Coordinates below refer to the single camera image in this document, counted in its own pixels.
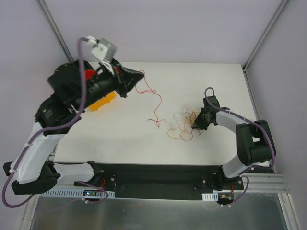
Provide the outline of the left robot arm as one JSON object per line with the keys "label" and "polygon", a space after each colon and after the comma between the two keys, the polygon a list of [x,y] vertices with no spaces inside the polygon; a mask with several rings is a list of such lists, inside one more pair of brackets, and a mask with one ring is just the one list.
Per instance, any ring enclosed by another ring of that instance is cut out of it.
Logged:
{"label": "left robot arm", "polygon": [[144,73],[123,67],[112,60],[108,69],[100,65],[90,78],[92,66],[75,61],[58,67],[48,78],[53,94],[42,102],[35,114],[30,138],[19,157],[3,168],[16,195],[44,193],[56,185],[78,181],[97,186],[101,174],[93,163],[54,163],[51,153],[58,143],[80,120],[81,113],[111,92],[125,98],[144,77]]}

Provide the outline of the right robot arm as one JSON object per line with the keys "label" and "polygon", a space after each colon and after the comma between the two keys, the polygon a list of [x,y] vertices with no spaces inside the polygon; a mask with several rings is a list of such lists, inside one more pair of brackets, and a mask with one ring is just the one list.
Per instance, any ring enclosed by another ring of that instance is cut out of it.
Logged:
{"label": "right robot arm", "polygon": [[265,120],[251,121],[227,107],[220,107],[215,96],[203,98],[204,107],[194,120],[192,129],[207,130],[210,124],[223,126],[236,134],[236,156],[221,166],[216,184],[227,189],[233,178],[253,169],[272,169],[273,165],[262,163],[275,162],[276,150],[268,123]]}

